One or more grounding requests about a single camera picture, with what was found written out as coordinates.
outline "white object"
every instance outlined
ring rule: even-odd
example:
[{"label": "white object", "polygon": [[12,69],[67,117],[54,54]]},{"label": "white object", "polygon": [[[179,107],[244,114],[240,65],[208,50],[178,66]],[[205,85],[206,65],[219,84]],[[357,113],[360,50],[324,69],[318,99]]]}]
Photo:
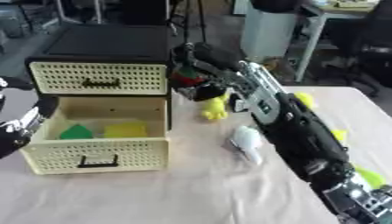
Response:
[{"label": "white object", "polygon": [[262,147],[263,140],[256,129],[241,126],[234,131],[230,141],[245,154],[245,157],[250,162],[256,165],[260,165],[263,162],[262,157],[257,152]]},{"label": "white object", "polygon": [[343,11],[343,10],[323,10],[320,6],[314,5],[313,3],[304,3],[302,5],[308,11],[317,15],[317,21],[315,28],[311,31],[311,38],[304,50],[304,54],[299,62],[299,67],[296,71],[296,81],[300,82],[304,79],[306,68],[309,66],[314,50],[316,49],[317,43],[321,36],[326,21],[330,18],[340,18],[340,19],[354,19],[354,18],[364,18],[368,13],[365,11]]},{"label": "white object", "polygon": [[256,62],[267,57],[283,57],[296,23],[296,14],[263,12],[249,2],[241,49],[250,60]]}]

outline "chair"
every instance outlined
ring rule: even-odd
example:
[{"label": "chair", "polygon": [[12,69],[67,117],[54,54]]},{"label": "chair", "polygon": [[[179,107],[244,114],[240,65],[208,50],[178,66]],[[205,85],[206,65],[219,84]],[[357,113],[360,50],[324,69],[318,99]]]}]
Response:
[{"label": "chair", "polygon": [[345,67],[327,66],[327,74],[334,72],[346,80],[372,89],[370,96],[377,96],[379,88],[361,75],[367,60],[392,59],[392,0],[381,0],[363,19],[332,20],[325,28],[326,36],[337,46]]}]

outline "desk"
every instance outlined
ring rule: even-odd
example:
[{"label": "desk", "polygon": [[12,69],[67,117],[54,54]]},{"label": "desk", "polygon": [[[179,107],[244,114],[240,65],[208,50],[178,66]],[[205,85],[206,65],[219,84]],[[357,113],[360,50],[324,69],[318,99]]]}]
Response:
[{"label": "desk", "polygon": [[[389,116],[354,88],[289,90],[312,94],[316,113],[348,130],[352,160],[392,182]],[[37,176],[18,153],[0,160],[0,223],[338,224],[271,145],[255,168],[226,146],[234,128],[253,123],[247,113],[210,123],[198,118],[199,104],[176,94],[173,104],[164,171]]]},{"label": "desk", "polygon": [[306,68],[309,65],[311,57],[316,45],[319,42],[320,35],[324,29],[326,21],[330,18],[341,18],[341,19],[352,19],[352,18],[364,18],[372,9],[370,8],[336,8],[331,4],[326,6],[317,6],[312,3],[304,3],[303,8],[311,11],[318,16],[317,25],[311,32],[311,38],[304,50],[304,55],[299,62],[299,67],[296,72],[296,81],[300,82],[303,80],[306,72]]}]

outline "table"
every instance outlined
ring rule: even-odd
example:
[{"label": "table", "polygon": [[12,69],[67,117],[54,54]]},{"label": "table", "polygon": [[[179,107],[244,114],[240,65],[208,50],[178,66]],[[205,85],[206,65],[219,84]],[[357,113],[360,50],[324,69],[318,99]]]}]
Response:
[{"label": "table", "polygon": [[341,18],[341,19],[353,19],[353,18],[364,18],[373,7],[369,8],[337,8],[332,4],[326,6],[317,6],[313,3],[306,2],[302,5],[303,8],[316,14],[318,16],[317,25],[311,32],[311,38],[305,48],[304,55],[299,62],[299,67],[296,71],[296,81],[300,82],[303,80],[306,72],[306,68],[309,65],[314,50],[316,49],[317,43],[319,42],[320,35],[324,29],[326,21],[330,18]]},{"label": "table", "polygon": [[[348,130],[352,160],[392,182],[389,116],[350,87],[289,90],[312,94],[315,112]],[[247,113],[210,123],[199,119],[200,104],[178,95],[173,104],[164,171],[37,176],[18,153],[1,160],[0,223],[338,223],[271,145],[260,149],[260,167],[233,153],[225,139],[239,125],[253,124]]]}]

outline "black object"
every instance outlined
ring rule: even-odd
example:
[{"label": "black object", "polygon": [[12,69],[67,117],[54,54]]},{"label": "black object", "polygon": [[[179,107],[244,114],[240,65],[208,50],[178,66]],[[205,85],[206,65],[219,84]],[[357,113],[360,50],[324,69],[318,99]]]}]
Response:
[{"label": "black object", "polygon": [[210,83],[206,86],[198,87],[193,100],[196,102],[203,102],[224,95],[225,93],[226,87],[220,87],[214,83]]},{"label": "black object", "polygon": [[251,0],[255,9],[272,13],[286,13],[299,10],[303,0]]},{"label": "black object", "polygon": [[126,25],[165,25],[165,0],[121,0],[121,20]]},{"label": "black object", "polygon": [[52,35],[27,59],[58,62],[166,64],[169,59],[164,26],[70,24]]},{"label": "black object", "polygon": [[243,99],[238,94],[231,94],[228,99],[228,105],[231,110],[235,113],[246,112],[249,110],[249,107]]},{"label": "black object", "polygon": [[89,78],[86,78],[81,85],[85,88],[106,88],[106,87],[120,87],[121,83],[119,79],[115,79],[112,82],[105,81],[91,81]]},{"label": "black object", "polygon": [[87,162],[86,156],[81,156],[80,163],[78,164],[78,168],[104,168],[104,167],[117,167],[118,166],[118,155],[115,154],[113,156],[113,162],[109,164],[89,164]]},{"label": "black object", "polygon": [[371,96],[377,96],[378,87],[363,79],[361,71],[368,60],[392,59],[391,15],[392,1],[381,0],[364,19],[332,20],[325,28],[326,35],[347,61],[344,69],[329,66],[326,74],[341,74],[347,85],[361,83],[372,89]]}]

